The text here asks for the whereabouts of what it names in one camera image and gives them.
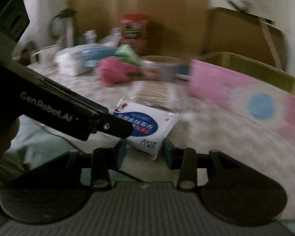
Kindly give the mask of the person's left hand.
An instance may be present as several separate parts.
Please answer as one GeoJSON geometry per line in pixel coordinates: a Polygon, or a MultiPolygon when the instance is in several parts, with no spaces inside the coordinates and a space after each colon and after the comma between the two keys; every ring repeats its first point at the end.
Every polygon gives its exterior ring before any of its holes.
{"type": "Polygon", "coordinates": [[[10,148],[12,140],[17,136],[19,126],[19,118],[16,118],[13,122],[11,119],[0,120],[0,160],[10,148]]]}

